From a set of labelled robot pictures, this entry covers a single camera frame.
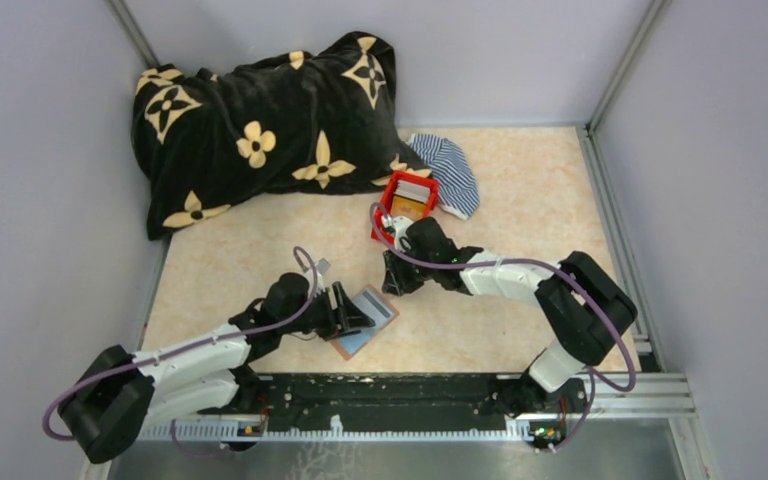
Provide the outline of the pink leather card holder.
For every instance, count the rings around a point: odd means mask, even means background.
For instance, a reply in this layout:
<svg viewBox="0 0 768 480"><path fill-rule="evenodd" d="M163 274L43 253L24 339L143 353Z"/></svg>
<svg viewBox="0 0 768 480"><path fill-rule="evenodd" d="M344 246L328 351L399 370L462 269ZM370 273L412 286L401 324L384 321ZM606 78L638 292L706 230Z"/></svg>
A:
<svg viewBox="0 0 768 480"><path fill-rule="evenodd" d="M351 327L348 334L331 341L332 346L346 361L355 357L399 315L390 300L372 285L363 287L350 302L361 314L362 322L357 328Z"/></svg>

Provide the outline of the red plastic bin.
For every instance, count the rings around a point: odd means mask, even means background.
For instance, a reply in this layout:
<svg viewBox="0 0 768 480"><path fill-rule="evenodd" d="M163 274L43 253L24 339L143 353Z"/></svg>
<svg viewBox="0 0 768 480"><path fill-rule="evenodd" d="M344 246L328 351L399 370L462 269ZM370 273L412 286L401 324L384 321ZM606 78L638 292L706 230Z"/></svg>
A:
<svg viewBox="0 0 768 480"><path fill-rule="evenodd" d="M394 191L396 189L397 183L400 180L421 184L431 189L432 193L431 193L430 199L428 200L428 203L426 204L424 218L429 217L431 215L433 209L435 208L438 202L438 197L439 197L438 181L430 177L420 176L417 173L410 173L406 171L394 172L393 174L390 175L389 179L387 180L384 192L380 198L380 203L383 205L383 209L376 209L375 212L373 213L374 222L373 222L373 228L371 229L371 232L370 232L371 238L373 240L376 240L379 242L387 241L384 237L384 232L382 231L381 216L383 214L390 214L392 199L395 196Z"/></svg>

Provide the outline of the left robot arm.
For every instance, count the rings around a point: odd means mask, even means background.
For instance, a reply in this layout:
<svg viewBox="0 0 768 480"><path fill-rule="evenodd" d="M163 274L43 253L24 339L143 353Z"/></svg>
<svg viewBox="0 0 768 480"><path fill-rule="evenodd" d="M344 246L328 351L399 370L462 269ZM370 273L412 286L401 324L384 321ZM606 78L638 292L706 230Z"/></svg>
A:
<svg viewBox="0 0 768 480"><path fill-rule="evenodd" d="M252 362L275 351L284 336L324 341L355 335L374 320L339 282L285 273L266 295L192 340L154 351L103 350L50 412L93 464L112 460L148 427L195 413L269 415L268 393Z"/></svg>

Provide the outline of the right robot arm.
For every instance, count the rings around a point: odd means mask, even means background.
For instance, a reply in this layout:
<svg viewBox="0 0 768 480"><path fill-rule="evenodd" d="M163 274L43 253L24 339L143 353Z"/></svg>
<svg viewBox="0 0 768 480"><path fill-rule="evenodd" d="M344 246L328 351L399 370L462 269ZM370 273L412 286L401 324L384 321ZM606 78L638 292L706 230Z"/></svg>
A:
<svg viewBox="0 0 768 480"><path fill-rule="evenodd" d="M414 221L375 213L372 224L387 248L385 292L403 296L433 281L447 291L506 298L542 310L555 338L519 380L499 392L509 413L555 401L579 371L600 365L622 344L638 316L631 298L584 252L549 264L459 247L432 217Z"/></svg>

